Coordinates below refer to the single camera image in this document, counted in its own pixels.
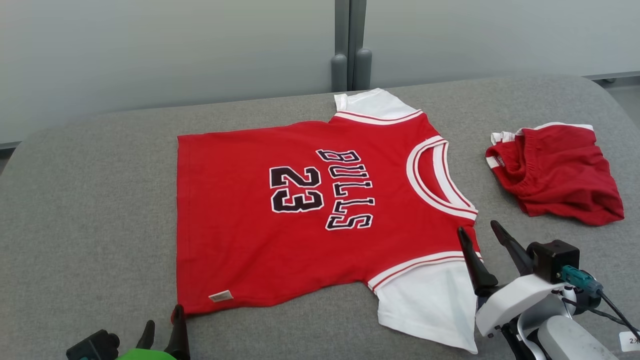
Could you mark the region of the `red shorts with white stripe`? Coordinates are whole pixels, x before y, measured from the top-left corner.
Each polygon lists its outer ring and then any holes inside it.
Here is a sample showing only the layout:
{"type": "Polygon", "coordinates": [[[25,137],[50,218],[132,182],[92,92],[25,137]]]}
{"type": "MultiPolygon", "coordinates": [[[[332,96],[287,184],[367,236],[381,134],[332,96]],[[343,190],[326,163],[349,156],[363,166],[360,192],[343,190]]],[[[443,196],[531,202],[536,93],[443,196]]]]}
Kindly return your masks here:
{"type": "Polygon", "coordinates": [[[558,121],[494,132],[486,161],[530,217],[556,215],[601,227],[625,218],[610,162],[588,124],[558,121]]]}

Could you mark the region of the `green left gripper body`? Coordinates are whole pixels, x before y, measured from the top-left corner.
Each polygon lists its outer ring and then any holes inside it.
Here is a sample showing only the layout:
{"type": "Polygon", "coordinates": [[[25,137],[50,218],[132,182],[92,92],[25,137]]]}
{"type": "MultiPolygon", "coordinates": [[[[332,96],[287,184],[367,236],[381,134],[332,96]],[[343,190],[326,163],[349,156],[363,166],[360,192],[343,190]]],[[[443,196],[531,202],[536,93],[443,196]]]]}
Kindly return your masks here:
{"type": "Polygon", "coordinates": [[[165,351],[132,348],[115,360],[176,360],[176,358],[165,351]]]}

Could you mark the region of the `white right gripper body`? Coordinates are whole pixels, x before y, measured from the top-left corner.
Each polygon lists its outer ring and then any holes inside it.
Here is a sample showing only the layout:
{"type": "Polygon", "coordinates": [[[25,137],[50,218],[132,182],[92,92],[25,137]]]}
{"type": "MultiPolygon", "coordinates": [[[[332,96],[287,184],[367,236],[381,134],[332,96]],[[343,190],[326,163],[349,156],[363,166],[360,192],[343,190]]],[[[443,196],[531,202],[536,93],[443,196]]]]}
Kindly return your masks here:
{"type": "Polygon", "coordinates": [[[519,317],[516,327],[530,330],[541,326],[553,316],[568,317],[569,311],[555,290],[565,284],[550,284],[539,276],[520,276],[492,294],[475,315],[475,323],[482,337],[496,334],[503,325],[519,317]]]}

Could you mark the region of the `grey partition post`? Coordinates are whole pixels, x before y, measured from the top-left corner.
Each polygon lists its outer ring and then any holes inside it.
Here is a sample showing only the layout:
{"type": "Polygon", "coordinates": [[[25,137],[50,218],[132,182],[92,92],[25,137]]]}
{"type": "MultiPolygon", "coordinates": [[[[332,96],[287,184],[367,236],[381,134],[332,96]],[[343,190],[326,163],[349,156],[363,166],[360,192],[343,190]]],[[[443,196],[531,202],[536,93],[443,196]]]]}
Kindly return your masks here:
{"type": "Polygon", "coordinates": [[[331,64],[331,91],[348,90],[350,0],[334,0],[334,56],[331,64]]]}
{"type": "Polygon", "coordinates": [[[366,11],[367,0],[349,0],[348,91],[370,89],[373,53],[364,47],[366,11]]]}

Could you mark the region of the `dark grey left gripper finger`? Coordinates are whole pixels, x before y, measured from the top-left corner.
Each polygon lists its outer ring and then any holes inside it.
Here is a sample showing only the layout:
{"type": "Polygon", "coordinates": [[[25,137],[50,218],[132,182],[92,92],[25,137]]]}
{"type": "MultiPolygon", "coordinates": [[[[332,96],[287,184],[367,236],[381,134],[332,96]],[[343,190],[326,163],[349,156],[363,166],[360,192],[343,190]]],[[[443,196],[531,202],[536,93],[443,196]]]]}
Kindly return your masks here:
{"type": "Polygon", "coordinates": [[[151,350],[154,344],[155,327],[153,320],[146,322],[142,335],[135,346],[136,349],[151,350]]]}
{"type": "Polygon", "coordinates": [[[164,352],[176,360],[191,360],[185,308],[181,304],[174,306],[171,315],[173,330],[164,352]]]}

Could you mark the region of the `red Bulls 23 jersey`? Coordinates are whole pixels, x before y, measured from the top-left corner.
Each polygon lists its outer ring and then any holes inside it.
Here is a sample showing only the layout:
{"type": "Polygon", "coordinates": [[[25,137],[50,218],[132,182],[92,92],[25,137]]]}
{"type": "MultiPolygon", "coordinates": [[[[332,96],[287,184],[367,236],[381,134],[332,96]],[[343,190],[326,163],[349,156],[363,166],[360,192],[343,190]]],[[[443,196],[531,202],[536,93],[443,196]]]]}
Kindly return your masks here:
{"type": "Polygon", "coordinates": [[[450,144],[384,89],[334,102],[329,121],[178,137],[178,302],[199,315],[361,282],[380,325],[477,354],[458,230],[478,250],[478,210],[450,144]]]}

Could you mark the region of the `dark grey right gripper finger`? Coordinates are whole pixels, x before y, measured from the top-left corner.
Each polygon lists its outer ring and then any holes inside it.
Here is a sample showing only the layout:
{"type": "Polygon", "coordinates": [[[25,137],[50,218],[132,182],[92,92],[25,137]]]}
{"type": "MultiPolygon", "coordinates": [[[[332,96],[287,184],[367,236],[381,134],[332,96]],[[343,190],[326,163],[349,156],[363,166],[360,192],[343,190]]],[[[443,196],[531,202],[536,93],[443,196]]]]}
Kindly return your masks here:
{"type": "Polygon", "coordinates": [[[523,248],[496,219],[490,221],[490,226],[499,244],[509,253],[519,275],[527,276],[534,274],[533,260],[530,255],[528,255],[526,249],[523,248]]]}
{"type": "Polygon", "coordinates": [[[490,297],[498,290],[498,279],[488,271],[477,255],[473,242],[463,227],[458,228],[457,236],[474,294],[477,297],[490,297]]]}

